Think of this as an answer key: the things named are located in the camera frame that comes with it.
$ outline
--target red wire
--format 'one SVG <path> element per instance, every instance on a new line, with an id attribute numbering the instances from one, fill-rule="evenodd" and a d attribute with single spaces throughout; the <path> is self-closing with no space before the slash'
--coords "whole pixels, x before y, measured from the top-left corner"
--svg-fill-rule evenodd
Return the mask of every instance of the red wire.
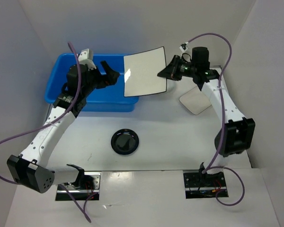
<path id="1" fill-rule="evenodd" d="M 89 188 L 87 187 L 86 183 L 85 183 L 85 187 L 86 187 L 86 190 L 87 190 L 87 195 L 89 195 Z"/>
<path id="2" fill-rule="evenodd" d="M 218 181 L 218 180 L 216 180 L 216 182 L 219 184 L 219 190 L 222 188 L 222 185 L 221 185 L 221 183 L 220 183 L 220 181 Z"/>

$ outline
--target white wall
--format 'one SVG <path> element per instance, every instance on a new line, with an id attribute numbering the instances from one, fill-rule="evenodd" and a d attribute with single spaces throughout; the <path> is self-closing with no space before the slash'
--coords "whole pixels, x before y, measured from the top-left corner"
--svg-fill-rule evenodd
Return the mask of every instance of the white wall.
<path id="1" fill-rule="evenodd" d="M 0 140 L 40 125 L 48 105 L 44 89 L 52 62 L 17 0 L 0 0 Z M 6 161 L 32 135 L 0 146 L 0 173 L 11 179 Z M 16 186 L 0 180 L 0 227 Z"/>
<path id="2" fill-rule="evenodd" d="M 284 0 L 258 0 L 234 45 L 225 80 L 256 130 L 249 154 L 284 227 Z"/>
<path id="3" fill-rule="evenodd" d="M 255 0 L 19 0 L 52 60 L 72 40 L 96 53 L 135 53 L 165 46 L 167 61 L 179 45 L 205 32 L 234 42 Z M 216 37 L 194 45 L 221 64 L 227 45 Z"/>

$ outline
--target white panel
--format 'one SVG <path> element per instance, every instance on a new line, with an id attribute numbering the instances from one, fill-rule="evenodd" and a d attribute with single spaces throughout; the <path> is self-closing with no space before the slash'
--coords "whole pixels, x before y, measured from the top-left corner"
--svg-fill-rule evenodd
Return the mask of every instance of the white panel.
<path id="1" fill-rule="evenodd" d="M 284 226 L 284 0 L 258 0 L 233 48 L 225 80 L 256 122 L 249 151 Z"/>
<path id="2" fill-rule="evenodd" d="M 166 67 L 164 47 L 124 57 L 124 97 L 166 92 L 167 79 L 157 74 Z"/>
<path id="3" fill-rule="evenodd" d="M 16 0 L 0 0 L 0 140 L 41 125 L 48 106 L 44 89 L 52 62 Z M 0 173 L 11 179 L 6 161 L 33 135 L 0 146 Z M 16 186 L 0 180 L 0 227 Z"/>
<path id="4" fill-rule="evenodd" d="M 95 53 L 137 53 L 166 47 L 167 62 L 179 45 L 205 32 L 232 43 L 254 0 L 19 0 L 53 60 L 64 43 Z M 228 51 L 217 37 L 201 38 L 213 65 Z"/>
<path id="5" fill-rule="evenodd" d="M 87 204 L 92 224 L 72 201 L 54 201 L 54 187 L 45 194 L 18 187 L 6 227 L 278 227 L 260 170 L 237 171 L 246 195 L 235 207 L 215 198 L 185 199 L 182 171 L 103 173 L 100 200 Z M 230 197 L 221 200 L 235 202 L 241 185 L 230 172 L 225 180 Z"/>

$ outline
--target black joint housing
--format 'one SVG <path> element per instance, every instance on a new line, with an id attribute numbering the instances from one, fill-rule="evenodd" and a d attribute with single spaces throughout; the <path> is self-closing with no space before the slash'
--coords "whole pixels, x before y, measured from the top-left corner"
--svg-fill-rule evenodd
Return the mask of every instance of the black joint housing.
<path id="1" fill-rule="evenodd" d="M 53 184 L 54 173 L 36 163 L 11 155 L 7 164 L 14 181 L 18 184 L 39 193 L 46 192 Z"/>
<path id="2" fill-rule="evenodd" d="M 255 121 L 250 118 L 243 118 L 242 121 L 229 121 L 224 127 L 224 137 L 220 155 L 227 157 L 232 154 L 241 154 L 250 148 L 255 130 Z M 218 148 L 222 130 L 214 139 L 215 147 Z"/>

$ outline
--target small label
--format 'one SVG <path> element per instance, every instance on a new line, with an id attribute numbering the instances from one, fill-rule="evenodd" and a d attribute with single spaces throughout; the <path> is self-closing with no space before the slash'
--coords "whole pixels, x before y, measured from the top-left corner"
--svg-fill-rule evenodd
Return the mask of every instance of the small label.
<path id="1" fill-rule="evenodd" d="M 72 100 L 74 99 L 74 97 L 73 97 L 73 96 L 63 96 L 61 99 L 62 99 L 64 102 L 71 103 Z"/>

